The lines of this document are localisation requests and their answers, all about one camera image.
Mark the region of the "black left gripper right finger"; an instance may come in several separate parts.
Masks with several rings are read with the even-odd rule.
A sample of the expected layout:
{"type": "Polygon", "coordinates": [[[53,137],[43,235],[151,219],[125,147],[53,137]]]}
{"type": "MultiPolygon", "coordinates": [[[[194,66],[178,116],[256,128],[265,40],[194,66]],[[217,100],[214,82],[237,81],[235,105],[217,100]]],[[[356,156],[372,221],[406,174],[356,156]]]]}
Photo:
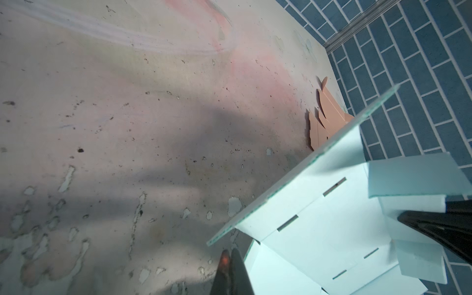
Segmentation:
{"type": "Polygon", "coordinates": [[[237,248],[231,251],[230,294],[254,295],[244,260],[237,248]]]}

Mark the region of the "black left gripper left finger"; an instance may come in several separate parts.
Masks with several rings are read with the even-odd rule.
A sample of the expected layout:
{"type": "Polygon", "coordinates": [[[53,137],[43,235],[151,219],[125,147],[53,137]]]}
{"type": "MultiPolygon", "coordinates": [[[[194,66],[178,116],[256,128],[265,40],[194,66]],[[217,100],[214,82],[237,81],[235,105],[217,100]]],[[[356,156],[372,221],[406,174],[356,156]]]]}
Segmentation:
{"type": "Polygon", "coordinates": [[[221,253],[210,295],[229,295],[231,293],[231,256],[228,250],[221,253]]]}

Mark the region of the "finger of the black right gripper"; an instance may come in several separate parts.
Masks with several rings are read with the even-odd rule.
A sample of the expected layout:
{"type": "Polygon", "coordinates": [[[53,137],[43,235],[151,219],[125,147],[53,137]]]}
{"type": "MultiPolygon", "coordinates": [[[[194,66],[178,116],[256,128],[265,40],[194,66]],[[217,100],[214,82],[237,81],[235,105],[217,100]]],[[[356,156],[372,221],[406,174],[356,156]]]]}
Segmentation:
{"type": "Polygon", "coordinates": [[[472,263],[471,200],[446,202],[444,213],[405,211],[397,220],[472,263]]]}

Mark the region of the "light blue paper box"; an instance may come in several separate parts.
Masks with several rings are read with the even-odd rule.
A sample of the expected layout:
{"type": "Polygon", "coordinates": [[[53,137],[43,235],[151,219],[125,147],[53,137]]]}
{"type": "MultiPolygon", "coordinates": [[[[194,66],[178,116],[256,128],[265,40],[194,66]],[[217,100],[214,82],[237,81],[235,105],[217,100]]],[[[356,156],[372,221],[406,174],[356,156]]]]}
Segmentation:
{"type": "Polygon", "coordinates": [[[388,89],[209,241],[238,230],[255,294],[421,295],[447,283],[447,248],[402,224],[405,211],[444,213],[472,185],[448,153],[367,161],[360,126],[388,89]]]}

